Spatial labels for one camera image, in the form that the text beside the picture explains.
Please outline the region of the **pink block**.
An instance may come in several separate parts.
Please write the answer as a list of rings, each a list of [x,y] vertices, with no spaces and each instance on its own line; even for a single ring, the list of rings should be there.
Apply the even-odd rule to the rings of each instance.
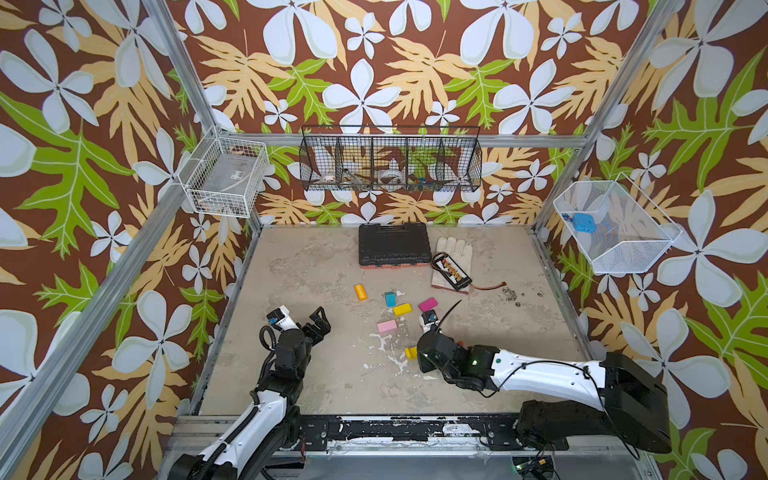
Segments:
[[[377,324],[377,331],[379,335],[386,335],[398,330],[398,322],[396,320],[388,320]]]

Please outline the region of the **magenta block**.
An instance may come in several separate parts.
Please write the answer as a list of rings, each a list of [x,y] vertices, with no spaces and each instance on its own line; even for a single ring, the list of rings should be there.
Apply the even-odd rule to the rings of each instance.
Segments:
[[[418,307],[422,312],[428,312],[434,310],[438,306],[438,301],[435,298],[429,298],[421,302]]]

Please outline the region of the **yellow rectangular block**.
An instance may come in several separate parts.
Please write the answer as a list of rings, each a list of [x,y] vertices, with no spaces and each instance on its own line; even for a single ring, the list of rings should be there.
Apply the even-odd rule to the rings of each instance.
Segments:
[[[395,306],[392,309],[392,311],[393,311],[393,314],[396,317],[402,317],[404,315],[407,315],[407,314],[411,313],[413,311],[413,307],[412,307],[412,305],[410,303],[405,303],[405,304],[402,304],[402,305]]]

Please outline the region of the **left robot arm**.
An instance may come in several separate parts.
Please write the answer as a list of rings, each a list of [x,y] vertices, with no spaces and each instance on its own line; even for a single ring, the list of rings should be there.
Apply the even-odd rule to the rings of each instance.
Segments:
[[[251,403],[211,445],[183,454],[170,467],[170,479],[250,479],[268,460],[300,438],[298,399],[311,352],[332,330],[323,307],[303,324],[282,305],[266,315],[259,341],[267,356],[259,370]]]

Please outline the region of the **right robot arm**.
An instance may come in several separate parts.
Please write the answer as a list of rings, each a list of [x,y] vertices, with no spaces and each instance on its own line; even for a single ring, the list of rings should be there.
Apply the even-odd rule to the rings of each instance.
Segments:
[[[614,436],[631,450],[671,451],[666,387],[626,355],[566,362],[487,345],[464,347],[437,327],[417,343],[424,373],[437,370],[450,385],[484,398],[500,392],[541,395],[520,407],[514,434],[529,447],[573,436]]]

